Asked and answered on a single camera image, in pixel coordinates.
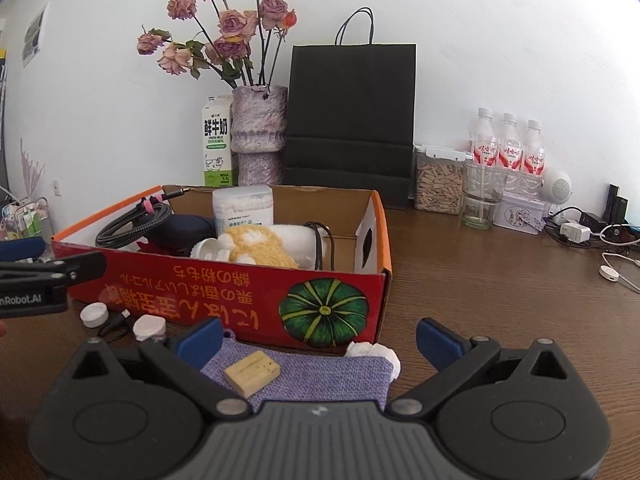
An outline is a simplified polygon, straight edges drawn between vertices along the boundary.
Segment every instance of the purple fabric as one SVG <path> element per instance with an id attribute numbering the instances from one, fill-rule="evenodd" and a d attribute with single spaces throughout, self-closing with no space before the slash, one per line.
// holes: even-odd
<path id="1" fill-rule="evenodd" d="M 285 354 L 225 337 L 222 348 L 201 370 L 229 388 L 223 370 L 256 350 L 280 365 L 280 376 L 247 400 L 258 410 L 264 400 L 376 400 L 384 409 L 393 365 L 383 357 L 324 357 Z"/>

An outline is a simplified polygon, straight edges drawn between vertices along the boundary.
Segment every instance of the white wall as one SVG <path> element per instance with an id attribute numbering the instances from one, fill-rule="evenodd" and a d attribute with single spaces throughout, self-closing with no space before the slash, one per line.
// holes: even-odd
<path id="1" fill-rule="evenodd" d="M 146 27 L 190 39 L 167 0 L 16 0 L 8 13 L 6 145 L 10 183 L 24 190 L 19 144 L 46 163 L 39 186 L 62 228 L 158 183 L 199 184 L 200 111 L 227 86 L 163 73 L 141 57 Z M 292 44 L 331 43 L 361 5 L 376 13 L 377 43 L 417 43 L 415 137 L 463 146 L 478 106 L 542 121 L 550 165 L 574 181 L 571 204 L 600 213 L 609 182 L 640 221 L 638 0 L 287 0 L 298 25 L 274 81 L 289 80 Z M 22 68 L 22 38 L 50 2 L 43 50 Z M 251 8 L 253 0 L 230 0 Z M 199 3 L 213 24 L 213 10 Z M 366 38 L 366 18 L 351 43 Z M 54 197 L 51 181 L 62 181 Z"/>

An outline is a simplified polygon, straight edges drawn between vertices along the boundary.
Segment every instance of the orange rosebud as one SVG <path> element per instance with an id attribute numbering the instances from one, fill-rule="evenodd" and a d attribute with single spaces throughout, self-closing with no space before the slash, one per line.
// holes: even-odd
<path id="1" fill-rule="evenodd" d="M 287 12 L 286 16 L 282 20 L 282 28 L 285 30 L 289 30 L 298 22 L 298 17 L 296 16 L 296 11 L 291 10 Z"/>

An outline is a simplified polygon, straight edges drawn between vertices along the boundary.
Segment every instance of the metal screw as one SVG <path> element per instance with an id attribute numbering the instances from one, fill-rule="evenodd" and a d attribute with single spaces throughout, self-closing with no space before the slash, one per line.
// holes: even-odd
<path id="1" fill-rule="evenodd" d="M 391 410 L 398 415 L 417 415 L 422 411 L 422 403 L 417 399 L 398 399 L 391 403 Z"/>
<path id="2" fill-rule="evenodd" d="M 247 403 L 242 399 L 222 399 L 216 403 L 216 409 L 223 415 L 242 415 L 247 410 Z"/>

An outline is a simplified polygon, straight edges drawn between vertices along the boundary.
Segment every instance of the white speaker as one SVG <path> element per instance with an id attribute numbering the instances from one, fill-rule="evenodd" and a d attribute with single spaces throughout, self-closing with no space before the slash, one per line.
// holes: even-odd
<path id="1" fill-rule="evenodd" d="M 549 204 L 550 214 L 558 211 L 559 208 L 557 206 L 567 202 L 573 192 L 571 179 L 564 171 L 558 168 L 546 168 L 542 172 L 540 195 L 542 200 Z"/>

